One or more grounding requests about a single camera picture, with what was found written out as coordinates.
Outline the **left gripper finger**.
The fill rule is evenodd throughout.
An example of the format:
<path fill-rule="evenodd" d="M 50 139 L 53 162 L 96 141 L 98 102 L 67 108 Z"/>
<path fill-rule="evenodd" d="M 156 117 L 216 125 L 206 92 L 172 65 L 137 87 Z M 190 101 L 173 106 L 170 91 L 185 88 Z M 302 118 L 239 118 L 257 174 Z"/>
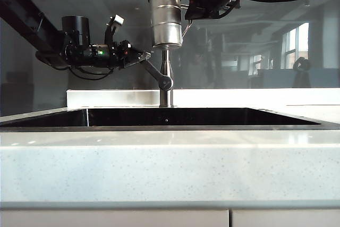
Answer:
<path fill-rule="evenodd" d="M 148 52 L 138 52 L 135 50 L 125 51 L 123 55 L 122 68 L 128 68 L 130 66 L 139 64 L 142 61 L 146 61 L 151 57 Z"/>

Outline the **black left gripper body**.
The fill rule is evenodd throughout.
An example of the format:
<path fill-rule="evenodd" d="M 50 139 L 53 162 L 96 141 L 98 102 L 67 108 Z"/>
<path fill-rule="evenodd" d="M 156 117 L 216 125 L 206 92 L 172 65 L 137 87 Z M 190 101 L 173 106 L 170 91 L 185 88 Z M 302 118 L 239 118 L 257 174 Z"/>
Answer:
<path fill-rule="evenodd" d="M 129 41 L 112 45 L 91 45 L 90 66 L 97 68 L 127 68 L 139 63 L 139 51 Z"/>

